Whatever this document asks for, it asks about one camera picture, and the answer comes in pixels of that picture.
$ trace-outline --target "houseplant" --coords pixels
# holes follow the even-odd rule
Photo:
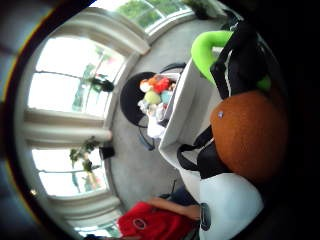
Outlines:
[[[87,172],[92,172],[92,162],[89,159],[89,154],[97,147],[100,143],[95,140],[94,136],[84,141],[79,148],[72,148],[70,150],[70,159],[72,167],[74,164],[82,160],[83,169]]]
[[[203,3],[203,1],[182,0],[182,2],[192,9],[198,19],[205,20],[209,18],[206,10],[206,5]]]

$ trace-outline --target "chair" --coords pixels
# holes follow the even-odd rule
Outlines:
[[[171,63],[160,71],[164,73],[172,69],[182,69],[186,66],[184,62]],[[147,139],[150,137],[145,137],[142,129],[147,128],[147,124],[142,123],[142,119],[146,115],[140,110],[137,105],[138,102],[143,99],[144,92],[140,90],[140,81],[143,79],[148,79],[154,76],[155,72],[140,72],[131,76],[125,85],[123,86],[120,94],[120,108],[127,120],[133,125],[137,126],[139,129],[139,140],[147,148],[147,150],[152,151],[155,149],[154,139]]]

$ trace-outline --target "black strap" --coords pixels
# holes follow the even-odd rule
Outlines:
[[[185,68],[187,64],[185,62],[176,62],[176,63],[170,63],[169,65],[165,66],[161,69],[160,73],[166,72],[171,69],[181,68],[182,71]]]
[[[225,79],[225,62],[227,61],[230,51],[241,48],[248,39],[252,39],[254,37],[256,37],[256,32],[251,25],[244,21],[239,21],[234,33],[220,52],[217,61],[210,67],[210,72],[215,80],[222,99],[226,99],[230,96],[227,81]]]
[[[181,167],[190,171],[199,171],[198,166],[183,156],[182,153],[204,147],[211,139],[212,131],[211,126],[209,126],[196,138],[193,145],[182,144],[177,151],[177,158]]]

